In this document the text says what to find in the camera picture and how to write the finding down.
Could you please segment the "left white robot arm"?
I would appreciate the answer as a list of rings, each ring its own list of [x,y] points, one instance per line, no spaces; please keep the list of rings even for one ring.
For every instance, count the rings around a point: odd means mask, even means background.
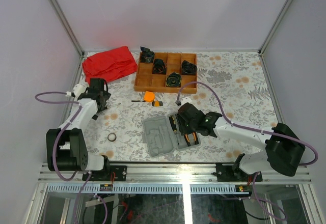
[[[73,101],[70,116],[56,129],[46,133],[47,163],[50,171],[94,171],[99,180],[107,180],[112,173],[106,157],[89,154],[84,131],[91,120],[107,109],[111,94],[102,78],[91,78],[89,86],[71,93]]]

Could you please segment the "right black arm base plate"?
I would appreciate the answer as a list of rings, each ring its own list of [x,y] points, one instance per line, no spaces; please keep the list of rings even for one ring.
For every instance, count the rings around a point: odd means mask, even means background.
[[[216,163],[216,177],[219,182],[248,182],[255,173],[247,174],[239,168],[238,163]]]

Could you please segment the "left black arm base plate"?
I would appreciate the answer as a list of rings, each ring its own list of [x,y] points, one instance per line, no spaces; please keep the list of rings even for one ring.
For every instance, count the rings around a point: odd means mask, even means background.
[[[127,177],[126,165],[111,165],[108,169],[91,172],[90,181],[124,182]]]

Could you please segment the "orange handled pliers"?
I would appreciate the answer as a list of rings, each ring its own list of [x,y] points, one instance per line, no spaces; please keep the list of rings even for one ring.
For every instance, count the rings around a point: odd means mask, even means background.
[[[184,139],[188,147],[199,144],[198,136],[195,132],[184,135]]]

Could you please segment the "grey plastic tool case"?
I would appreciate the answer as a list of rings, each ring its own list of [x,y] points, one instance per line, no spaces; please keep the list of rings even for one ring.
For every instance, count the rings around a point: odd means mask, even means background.
[[[177,133],[175,134],[171,128],[169,116],[175,116],[177,120],[177,113],[169,114],[167,116],[157,116],[148,118],[142,121],[143,125],[143,141],[147,144],[148,152],[151,157],[164,156],[169,153],[183,151],[199,147],[201,145],[200,138],[199,144],[188,147],[179,131],[177,122]]]

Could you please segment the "black yellow phillips screwdriver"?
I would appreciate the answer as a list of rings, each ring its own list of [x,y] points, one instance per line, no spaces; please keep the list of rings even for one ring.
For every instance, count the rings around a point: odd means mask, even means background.
[[[176,120],[175,116],[169,116],[169,121],[170,121],[170,125],[171,125],[173,132],[176,134],[178,127],[177,127],[177,120]]]

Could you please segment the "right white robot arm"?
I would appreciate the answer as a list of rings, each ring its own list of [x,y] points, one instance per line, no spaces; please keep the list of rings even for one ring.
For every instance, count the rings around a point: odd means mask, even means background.
[[[298,143],[293,131],[282,123],[270,130],[244,124],[236,126],[222,114],[211,111],[204,114],[188,102],[179,108],[177,116],[182,132],[230,138],[260,149],[258,153],[238,155],[232,166],[232,174],[240,181],[267,170],[293,177],[305,151],[305,146]]]

